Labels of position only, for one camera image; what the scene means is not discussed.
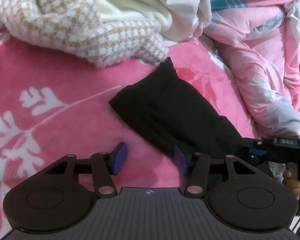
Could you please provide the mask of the person's right hand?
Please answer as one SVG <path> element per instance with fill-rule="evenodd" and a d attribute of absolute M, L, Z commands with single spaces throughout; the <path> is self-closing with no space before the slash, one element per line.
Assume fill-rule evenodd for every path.
<path fill-rule="evenodd" d="M 282 183 L 294 193 L 296 198 L 300 197 L 300 181 L 292 179 L 291 172 L 289 170 L 284 171 Z"/>

